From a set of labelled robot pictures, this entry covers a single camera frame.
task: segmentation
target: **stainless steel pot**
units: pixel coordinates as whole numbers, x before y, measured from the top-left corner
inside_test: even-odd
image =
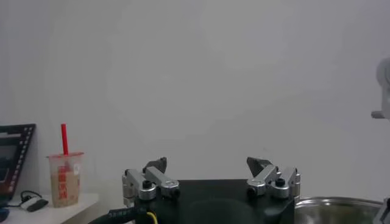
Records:
[[[301,198],[295,224],[372,224],[382,203],[344,197]]]

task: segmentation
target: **white table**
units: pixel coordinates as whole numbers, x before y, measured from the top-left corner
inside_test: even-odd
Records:
[[[49,201],[44,208],[35,212],[10,208],[8,218],[1,224],[61,224],[99,201],[98,194],[80,194],[77,204],[65,208],[53,208],[51,196],[44,195],[43,198]]]

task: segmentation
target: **screw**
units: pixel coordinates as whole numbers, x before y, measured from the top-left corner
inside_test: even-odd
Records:
[[[278,178],[275,181],[275,186],[277,186],[277,187],[283,187],[285,184],[286,184],[286,181],[282,178]]]
[[[152,182],[150,182],[149,180],[144,180],[142,182],[143,189],[150,189],[151,187],[152,187]]]

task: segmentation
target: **black cable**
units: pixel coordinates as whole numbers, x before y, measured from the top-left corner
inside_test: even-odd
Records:
[[[42,195],[36,193],[35,191],[28,191],[28,190],[26,190],[26,191],[20,192],[20,199],[21,199],[22,201],[23,201],[23,198],[24,198],[24,197],[23,197],[24,194],[34,194],[34,195],[36,195],[36,196],[42,198]]]
[[[25,194],[33,194],[35,196],[38,196],[40,198],[42,198],[42,195],[36,193],[35,191],[22,191],[20,192],[20,200],[21,202],[18,204],[18,205],[9,205],[9,204],[4,204],[4,205],[0,205],[0,208],[19,208],[24,202],[30,200],[32,197],[30,195],[26,195],[24,196]]]

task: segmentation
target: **cable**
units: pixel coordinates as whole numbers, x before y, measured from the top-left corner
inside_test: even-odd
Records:
[[[22,200],[23,200],[23,198],[24,198],[24,196],[23,196],[24,194],[34,194],[34,195],[36,195],[36,196],[42,198],[42,195],[36,193],[35,191],[22,191],[22,192],[20,192],[20,198],[21,198]]]
[[[146,214],[147,214],[148,216],[152,217],[153,223],[154,223],[154,224],[158,224],[157,216],[156,216],[153,212],[147,212]]]
[[[22,192],[20,192],[21,202],[18,205],[4,204],[4,205],[0,205],[0,208],[19,208],[24,202],[26,202],[32,198],[30,195],[25,196],[25,194],[33,194],[35,196],[42,198],[42,196],[40,194],[36,193],[35,191],[22,191]]]

